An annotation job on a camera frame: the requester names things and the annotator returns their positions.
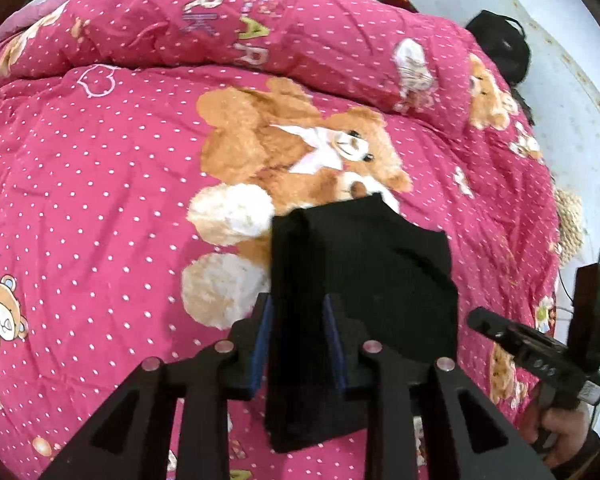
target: black backpack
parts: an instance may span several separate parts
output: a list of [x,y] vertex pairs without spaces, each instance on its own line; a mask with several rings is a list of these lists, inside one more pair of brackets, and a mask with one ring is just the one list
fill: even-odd
[[[517,24],[520,30],[509,22]],[[468,23],[466,29],[496,64],[509,86],[517,85],[526,77],[531,50],[526,44],[525,29],[518,20],[483,10]]]

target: polka dot bedding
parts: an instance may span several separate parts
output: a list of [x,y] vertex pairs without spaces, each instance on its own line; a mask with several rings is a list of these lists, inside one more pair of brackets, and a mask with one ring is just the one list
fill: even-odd
[[[252,130],[261,145],[222,144]],[[375,160],[333,149],[350,130]],[[271,142],[294,171],[271,176]],[[37,478],[143,358],[223,338],[268,286],[271,216],[351,198],[310,190],[355,174],[447,234],[459,364],[515,421],[533,379],[464,318],[537,323],[557,216],[528,123],[467,31],[371,0],[68,0],[3,41],[0,459]],[[364,432],[274,454],[265,394],[229,405],[236,478],[363,478]]]

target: pink comforter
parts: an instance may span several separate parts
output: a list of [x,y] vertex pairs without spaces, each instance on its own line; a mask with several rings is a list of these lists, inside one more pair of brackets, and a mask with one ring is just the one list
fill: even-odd
[[[515,418],[533,379],[494,364],[464,317],[483,305],[536,322],[557,217],[528,124],[467,31],[373,0],[60,4],[0,43],[0,458],[16,475],[36,478],[143,358],[193,356],[247,314],[183,305],[189,264],[237,252],[187,221],[190,199],[220,184],[200,167],[213,128],[196,105],[232,86],[268,91],[271,74],[305,85],[325,119],[382,113],[413,186],[385,183],[387,200],[448,235],[459,363]],[[253,302],[266,271],[239,264],[251,296],[235,301]],[[263,399],[229,408],[242,478],[363,477],[363,433],[271,454]]]

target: white label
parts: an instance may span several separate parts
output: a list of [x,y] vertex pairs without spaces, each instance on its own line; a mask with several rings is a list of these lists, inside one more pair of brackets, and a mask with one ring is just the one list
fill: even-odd
[[600,400],[600,386],[591,381],[587,381],[584,383],[578,398],[584,400],[587,404],[597,404]]

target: folded black garment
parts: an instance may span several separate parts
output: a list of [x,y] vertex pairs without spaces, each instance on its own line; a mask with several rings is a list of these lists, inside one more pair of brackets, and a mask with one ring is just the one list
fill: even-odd
[[456,357],[458,291],[446,235],[408,223],[379,194],[273,220],[266,426],[277,452],[366,426],[366,403],[334,389],[325,294],[371,338],[418,362]]

